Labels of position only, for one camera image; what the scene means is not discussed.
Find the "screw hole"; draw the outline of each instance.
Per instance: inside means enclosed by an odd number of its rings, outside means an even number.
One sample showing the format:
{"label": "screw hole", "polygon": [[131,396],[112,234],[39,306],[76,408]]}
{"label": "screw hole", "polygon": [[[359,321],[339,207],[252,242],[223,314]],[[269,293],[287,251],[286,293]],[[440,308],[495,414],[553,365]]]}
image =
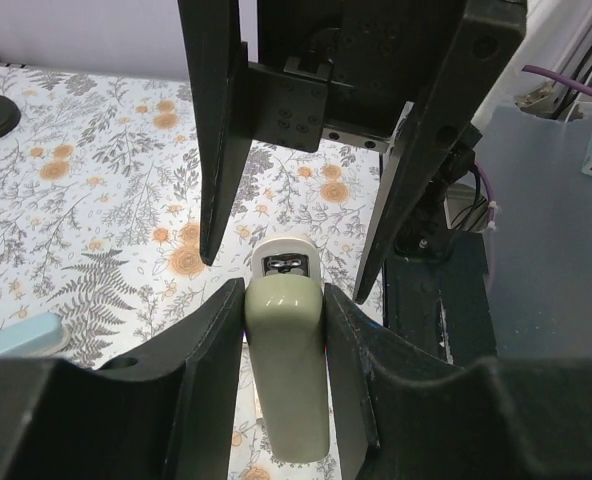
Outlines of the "screw hole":
{"label": "screw hole", "polygon": [[391,43],[383,43],[380,46],[380,54],[383,57],[389,57],[393,51],[394,51],[394,47],[392,46]]}
{"label": "screw hole", "polygon": [[350,48],[354,45],[354,43],[356,43],[356,39],[350,35],[346,35],[343,37],[343,44],[347,47]]}
{"label": "screw hole", "polygon": [[370,33],[374,28],[374,25],[372,24],[372,22],[365,22],[365,21],[360,22],[358,24],[358,26],[363,31],[363,33]]}
{"label": "screw hole", "polygon": [[398,25],[396,25],[395,23],[390,23],[385,28],[385,33],[390,39],[394,40],[400,34],[400,30],[398,28]]}
{"label": "screw hole", "polygon": [[294,85],[292,85],[292,82],[290,82],[289,80],[281,80],[279,85],[280,88],[288,92],[291,92],[294,89]]}
{"label": "screw hole", "polygon": [[436,134],[436,145],[439,148],[449,148],[458,139],[458,130],[450,125],[445,125]]}
{"label": "screw hole", "polygon": [[478,60],[489,60],[498,53],[500,44],[491,35],[483,35],[474,42],[473,53]]}
{"label": "screw hole", "polygon": [[138,360],[133,357],[116,357],[105,363],[99,370],[118,370],[119,368],[133,367]]}

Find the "black metal bracket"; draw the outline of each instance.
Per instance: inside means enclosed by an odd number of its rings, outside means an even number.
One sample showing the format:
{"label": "black metal bracket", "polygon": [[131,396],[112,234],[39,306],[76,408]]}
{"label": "black metal bracket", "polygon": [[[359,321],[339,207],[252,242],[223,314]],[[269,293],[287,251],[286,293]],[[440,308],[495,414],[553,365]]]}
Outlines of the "black metal bracket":
{"label": "black metal bracket", "polygon": [[249,74],[257,109],[254,138],[305,152],[318,150],[325,118],[327,78],[300,77],[253,64]]}
{"label": "black metal bracket", "polygon": [[[86,371],[0,359],[0,480],[227,478],[244,282]],[[374,323],[325,286],[344,479],[592,478],[592,361],[466,370]]]}
{"label": "black metal bracket", "polygon": [[0,479],[226,478],[244,295],[228,281],[96,372],[0,360]]}
{"label": "black metal bracket", "polygon": [[[367,299],[401,227],[522,41],[524,15],[515,3],[465,2],[432,82],[388,154],[356,279],[358,303]],[[468,88],[472,79],[476,87]]]}

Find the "orange flower pattern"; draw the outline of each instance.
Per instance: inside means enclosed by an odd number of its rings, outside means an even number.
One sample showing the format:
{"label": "orange flower pattern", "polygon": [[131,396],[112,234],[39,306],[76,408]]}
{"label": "orange flower pattern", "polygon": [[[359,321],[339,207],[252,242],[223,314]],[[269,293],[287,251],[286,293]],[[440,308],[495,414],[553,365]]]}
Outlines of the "orange flower pattern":
{"label": "orange flower pattern", "polygon": [[252,467],[245,474],[245,480],[271,480],[269,472],[260,467]]}
{"label": "orange flower pattern", "polygon": [[156,110],[158,110],[160,113],[173,112],[174,108],[174,102],[172,102],[171,100],[161,100],[160,102],[158,102],[158,105],[156,105]]}
{"label": "orange flower pattern", "polygon": [[69,172],[69,163],[62,160],[54,160],[43,165],[43,168],[40,169],[40,178],[53,182],[63,178],[67,175],[67,172]]}
{"label": "orange flower pattern", "polygon": [[154,119],[154,125],[161,130],[171,130],[178,125],[178,117],[173,113],[163,113]]}
{"label": "orange flower pattern", "polygon": [[232,433],[232,447],[240,447],[241,443],[243,443],[243,436],[241,435],[241,433]]}
{"label": "orange flower pattern", "polygon": [[169,265],[174,273],[189,277],[195,277],[205,270],[205,264],[196,249],[187,246],[182,246],[174,251]]}
{"label": "orange flower pattern", "polygon": [[298,168],[298,175],[307,179],[312,176],[312,169],[309,167],[299,167]]}
{"label": "orange flower pattern", "polygon": [[166,228],[157,228],[154,230],[154,233],[152,233],[152,239],[162,245],[163,242],[169,240],[169,230]]}
{"label": "orange flower pattern", "polygon": [[340,182],[330,182],[320,189],[321,196],[331,203],[342,203],[349,198],[349,188]]}
{"label": "orange flower pattern", "polygon": [[74,152],[74,147],[71,145],[59,145],[54,148],[54,158],[69,157]]}
{"label": "orange flower pattern", "polygon": [[[375,152],[323,141],[308,154],[254,142],[207,268],[187,82],[0,67],[1,85],[28,114],[0,139],[0,327],[54,298],[49,305],[72,329],[68,358],[98,367],[185,318],[227,279],[248,279],[254,246],[284,232],[308,234],[325,281],[351,293],[378,186]],[[73,290],[62,293],[65,286]],[[364,306],[376,320],[379,292]],[[69,313],[74,303],[84,312]],[[300,468],[272,462],[248,355],[229,477],[338,478],[333,455]]]}
{"label": "orange flower pattern", "polygon": [[45,149],[43,147],[34,147],[29,151],[29,155],[31,157],[42,157],[43,153],[45,153]]}
{"label": "orange flower pattern", "polygon": [[342,175],[342,171],[338,165],[325,165],[322,169],[322,173],[327,180],[338,180]]}
{"label": "orange flower pattern", "polygon": [[185,245],[194,245],[200,238],[200,225],[197,223],[190,223],[185,225],[180,230],[180,239]]}

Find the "black bolt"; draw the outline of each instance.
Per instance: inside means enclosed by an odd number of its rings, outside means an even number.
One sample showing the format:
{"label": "black bolt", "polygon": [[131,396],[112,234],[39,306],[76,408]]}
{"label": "black bolt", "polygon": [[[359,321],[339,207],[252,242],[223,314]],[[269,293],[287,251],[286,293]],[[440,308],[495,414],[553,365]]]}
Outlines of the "black bolt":
{"label": "black bolt", "polygon": [[387,37],[393,40],[398,37],[398,35],[400,35],[400,29],[395,23],[388,23],[385,27],[385,34],[387,34]]}
{"label": "black bolt", "polygon": [[352,48],[355,43],[356,43],[356,39],[354,37],[352,37],[351,35],[343,36],[343,45],[345,45],[345,47]]}
{"label": "black bolt", "polygon": [[500,50],[498,39],[491,35],[483,35],[474,43],[473,53],[478,60],[489,60]]}
{"label": "black bolt", "polygon": [[316,50],[318,50],[318,40],[316,40],[315,38],[312,38],[309,41],[309,45],[307,45],[307,50],[310,53],[314,53]]}
{"label": "black bolt", "polygon": [[380,54],[383,57],[389,57],[392,54],[392,52],[394,51],[394,47],[392,47],[391,43],[385,42],[380,45],[378,50],[380,51]]}
{"label": "black bolt", "polygon": [[292,82],[290,82],[289,80],[281,80],[280,88],[288,92],[291,92],[294,89],[294,85],[292,85]]}
{"label": "black bolt", "polygon": [[362,21],[358,24],[358,27],[363,33],[370,33],[374,29],[374,24],[372,22]]}

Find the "black cable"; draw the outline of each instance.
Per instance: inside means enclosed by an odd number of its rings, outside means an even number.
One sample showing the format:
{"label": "black cable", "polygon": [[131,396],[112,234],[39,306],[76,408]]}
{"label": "black cable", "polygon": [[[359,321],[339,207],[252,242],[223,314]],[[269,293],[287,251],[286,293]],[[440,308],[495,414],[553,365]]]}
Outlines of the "black cable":
{"label": "black cable", "polygon": [[[578,67],[576,67],[576,70],[571,75],[571,78],[578,80],[582,83],[585,83],[587,81],[587,78],[589,77],[589,73],[592,71],[592,64],[589,65],[589,68],[587,68],[587,70],[585,71],[583,78],[577,78],[577,77],[580,75],[580,72],[583,70],[583,68],[586,67],[585,63],[587,62],[587,60],[589,60],[589,58],[591,56],[592,56],[592,46],[587,50],[587,52],[585,52],[583,59],[578,64]],[[558,102],[558,106],[556,107],[556,109],[552,113],[551,118],[553,120],[558,120],[560,118],[560,116],[563,114],[563,112],[565,110],[567,110],[567,108],[569,108],[570,106],[572,106],[574,104],[574,102],[576,101],[576,98],[578,98],[578,92],[575,91],[574,89],[571,89],[571,88],[568,89],[567,92],[565,93],[565,95],[563,96],[562,100],[560,102]]]}
{"label": "black cable", "polygon": [[476,225],[478,225],[478,223],[479,223],[479,222],[480,222],[480,221],[483,219],[483,217],[484,217],[485,215],[487,215],[487,212],[488,212],[488,211],[489,211],[489,206],[488,206],[488,207],[487,207],[485,210],[483,210],[483,213],[481,213],[481,214],[479,215],[479,217],[476,219],[476,221],[475,221],[474,223],[472,223],[472,224],[469,226],[469,228],[467,229],[467,231],[468,231],[468,232],[471,232],[471,231],[474,229],[474,227],[475,227]]}
{"label": "black cable", "polygon": [[474,194],[474,201],[472,202],[472,206],[469,209],[469,212],[467,212],[467,215],[465,215],[465,218],[463,218],[463,220],[461,220],[458,225],[456,225],[456,229],[460,230],[461,228],[465,227],[465,225],[467,225],[467,221],[471,218],[472,214],[474,213],[474,210],[476,210],[474,207],[475,205],[478,204],[478,202],[480,201],[480,190],[481,190],[481,181],[480,181],[480,172],[478,171],[478,167],[476,165],[474,165],[470,172],[472,172],[474,174],[474,178],[476,179],[476,193]]}
{"label": "black cable", "polygon": [[464,214],[467,210],[470,210],[471,208],[474,209],[474,211],[476,211],[476,209],[480,208],[483,206],[483,204],[487,203],[486,200],[484,198],[481,198],[480,202],[478,202],[477,205],[467,205],[465,208],[463,208],[460,212],[458,212],[456,214],[456,216],[452,219],[452,225],[456,224],[456,221],[460,218],[460,216],[462,214]]}

